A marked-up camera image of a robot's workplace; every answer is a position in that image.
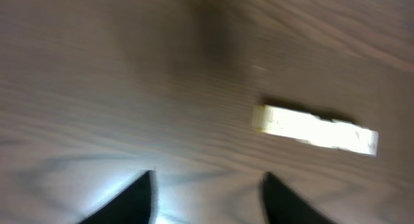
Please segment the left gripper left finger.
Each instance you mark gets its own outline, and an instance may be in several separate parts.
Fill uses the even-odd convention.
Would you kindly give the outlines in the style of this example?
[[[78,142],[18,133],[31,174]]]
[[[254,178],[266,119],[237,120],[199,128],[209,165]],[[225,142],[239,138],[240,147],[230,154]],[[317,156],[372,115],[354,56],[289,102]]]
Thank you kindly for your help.
[[[154,171],[148,170],[79,224],[150,224],[155,206]]]

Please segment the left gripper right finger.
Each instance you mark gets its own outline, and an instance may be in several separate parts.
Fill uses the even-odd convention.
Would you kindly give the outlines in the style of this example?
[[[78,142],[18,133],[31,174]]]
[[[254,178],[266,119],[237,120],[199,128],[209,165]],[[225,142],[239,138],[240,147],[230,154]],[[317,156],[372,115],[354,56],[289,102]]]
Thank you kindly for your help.
[[[271,172],[263,175],[260,198],[268,224],[336,224]]]

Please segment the plain white block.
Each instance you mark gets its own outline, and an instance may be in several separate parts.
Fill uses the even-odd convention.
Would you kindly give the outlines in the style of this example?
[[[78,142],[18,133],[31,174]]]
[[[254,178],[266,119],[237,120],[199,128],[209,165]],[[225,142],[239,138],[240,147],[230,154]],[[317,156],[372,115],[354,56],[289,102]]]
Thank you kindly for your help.
[[[350,122],[333,120],[332,122],[332,146],[350,150],[358,143],[355,128]]]

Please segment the white block blue pencil picture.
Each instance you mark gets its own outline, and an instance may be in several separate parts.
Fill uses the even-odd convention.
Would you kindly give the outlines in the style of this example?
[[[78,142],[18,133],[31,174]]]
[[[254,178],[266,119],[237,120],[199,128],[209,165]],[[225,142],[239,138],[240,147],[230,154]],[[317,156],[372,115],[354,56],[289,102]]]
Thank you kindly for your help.
[[[355,153],[375,157],[378,148],[378,132],[361,126],[354,127],[355,142],[352,150]]]

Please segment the white block teal side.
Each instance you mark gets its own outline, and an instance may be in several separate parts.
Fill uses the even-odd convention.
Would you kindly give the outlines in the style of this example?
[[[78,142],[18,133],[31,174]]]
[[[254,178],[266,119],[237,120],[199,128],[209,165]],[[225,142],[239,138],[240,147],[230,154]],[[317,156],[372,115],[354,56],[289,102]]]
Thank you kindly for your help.
[[[271,127],[273,124],[274,110],[274,106],[254,106],[252,115],[252,127],[260,133],[272,133]]]

